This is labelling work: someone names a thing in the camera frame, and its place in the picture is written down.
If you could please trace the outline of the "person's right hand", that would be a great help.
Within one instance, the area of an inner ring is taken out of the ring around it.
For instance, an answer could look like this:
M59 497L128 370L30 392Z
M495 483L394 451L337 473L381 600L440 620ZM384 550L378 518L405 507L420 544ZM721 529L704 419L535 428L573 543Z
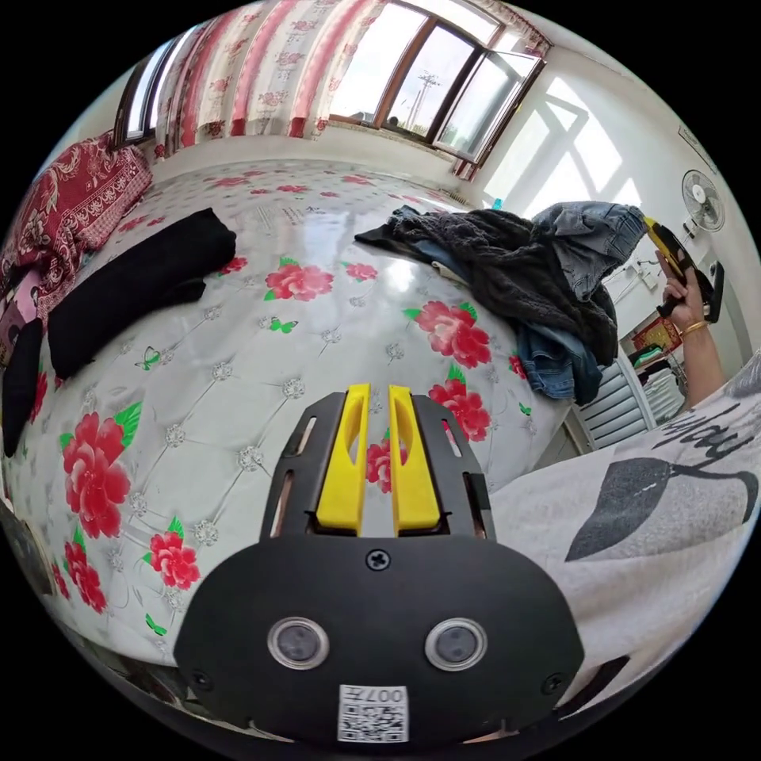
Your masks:
M708 323L704 319L702 296L698 284L695 268L686 263L685 254L679 254L679 263L682 267L685 283L683 284L676 276L666 258L659 250L655 252L661 270L666 277L666 285L663 291L663 301L668 298L676 300L676 305L671 312L670 320L680 331L683 338L695 337L704 333Z

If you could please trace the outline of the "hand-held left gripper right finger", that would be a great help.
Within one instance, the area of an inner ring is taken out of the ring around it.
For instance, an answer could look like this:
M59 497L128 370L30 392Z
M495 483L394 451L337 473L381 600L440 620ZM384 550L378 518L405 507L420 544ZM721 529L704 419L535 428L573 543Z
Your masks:
M423 429L410 389L388 388L392 511L397 533L438 528L440 509L426 457Z

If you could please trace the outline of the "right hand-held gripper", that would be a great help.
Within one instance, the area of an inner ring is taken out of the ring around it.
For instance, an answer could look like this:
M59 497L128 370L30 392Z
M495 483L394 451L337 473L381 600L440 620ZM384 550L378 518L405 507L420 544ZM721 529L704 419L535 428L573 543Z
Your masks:
M681 243L668 228L650 217L644 218L644 224L650 240L666 260L674 275L684 285L686 285L685 271L688 269L694 271L702 298L704 317L714 318L715 286L713 282L694 264L690 255L682 248Z

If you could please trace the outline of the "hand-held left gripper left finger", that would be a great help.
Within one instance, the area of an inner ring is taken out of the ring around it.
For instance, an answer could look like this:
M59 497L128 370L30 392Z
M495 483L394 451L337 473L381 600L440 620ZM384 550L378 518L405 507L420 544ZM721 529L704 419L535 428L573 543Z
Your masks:
M370 396L369 383L353 384L343 396L315 514L322 529L361 529Z

